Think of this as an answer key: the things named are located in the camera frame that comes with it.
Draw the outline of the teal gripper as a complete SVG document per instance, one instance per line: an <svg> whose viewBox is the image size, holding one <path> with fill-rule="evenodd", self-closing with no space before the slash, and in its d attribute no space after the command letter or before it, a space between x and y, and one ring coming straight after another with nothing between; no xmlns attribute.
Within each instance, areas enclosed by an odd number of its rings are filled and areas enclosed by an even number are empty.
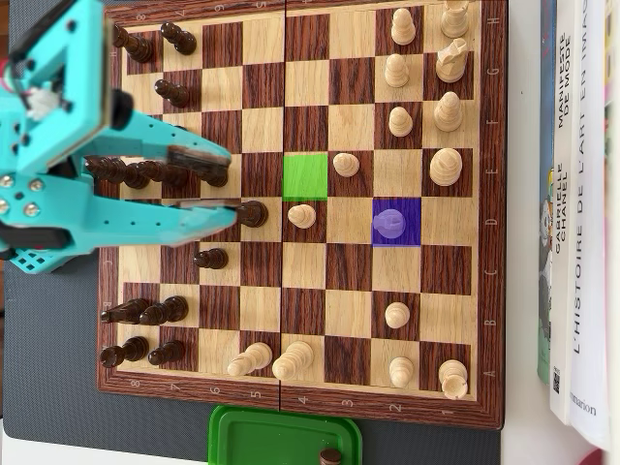
<svg viewBox="0 0 620 465"><path fill-rule="evenodd" d="M89 253L115 245L178 245L236 222L223 205L176 208L94 194L85 175L1 174L1 239L13 249Z"/></svg>

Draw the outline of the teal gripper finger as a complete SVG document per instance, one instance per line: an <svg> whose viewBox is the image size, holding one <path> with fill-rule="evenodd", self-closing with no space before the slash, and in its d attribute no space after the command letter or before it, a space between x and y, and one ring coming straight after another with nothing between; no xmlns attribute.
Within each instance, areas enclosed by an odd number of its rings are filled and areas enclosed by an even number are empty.
<svg viewBox="0 0 620 465"><path fill-rule="evenodd" d="M230 152L221 145L139 111L132 112L122 130L102 130L84 146L84 155L141 156L216 176L227 173L231 163Z"/></svg>

